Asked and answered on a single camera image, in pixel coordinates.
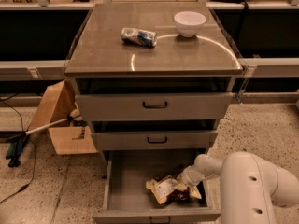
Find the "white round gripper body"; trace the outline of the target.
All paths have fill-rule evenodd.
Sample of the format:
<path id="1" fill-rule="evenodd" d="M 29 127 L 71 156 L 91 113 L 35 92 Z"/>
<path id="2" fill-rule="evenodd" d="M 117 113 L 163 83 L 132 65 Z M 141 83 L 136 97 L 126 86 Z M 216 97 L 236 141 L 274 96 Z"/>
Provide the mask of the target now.
<path id="1" fill-rule="evenodd" d="M 188 166 L 181 173 L 181 182 L 189 187 L 196 187 L 202 180 L 205 179 L 205 175 L 202 172 L 199 172 L 195 166 Z"/>

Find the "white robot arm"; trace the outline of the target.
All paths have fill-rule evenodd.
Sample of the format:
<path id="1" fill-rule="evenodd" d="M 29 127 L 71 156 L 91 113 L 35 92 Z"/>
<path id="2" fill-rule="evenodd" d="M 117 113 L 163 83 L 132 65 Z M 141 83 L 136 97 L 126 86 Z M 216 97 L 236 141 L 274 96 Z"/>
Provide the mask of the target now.
<path id="1" fill-rule="evenodd" d="M 299 180 L 288 170 L 248 152 L 219 161 L 201 154 L 178 175 L 178 185 L 193 188 L 217 175 L 222 224 L 277 224 L 274 208 L 299 203 Z"/>

